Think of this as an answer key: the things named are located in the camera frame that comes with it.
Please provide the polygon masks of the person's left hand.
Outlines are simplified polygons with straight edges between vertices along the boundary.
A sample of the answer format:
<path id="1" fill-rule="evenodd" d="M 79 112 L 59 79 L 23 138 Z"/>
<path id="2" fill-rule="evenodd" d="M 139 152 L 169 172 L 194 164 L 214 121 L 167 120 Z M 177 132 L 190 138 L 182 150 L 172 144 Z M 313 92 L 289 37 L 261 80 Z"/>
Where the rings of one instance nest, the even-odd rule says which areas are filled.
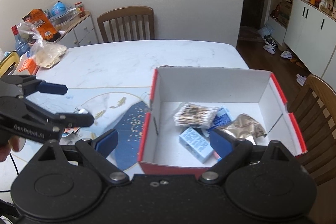
<path id="1" fill-rule="evenodd" d="M 8 142 L 1 145 L 0 148 L 0 162 L 4 162 L 11 151 L 20 152 L 25 146 L 26 139 L 18 136 L 12 136 Z"/>

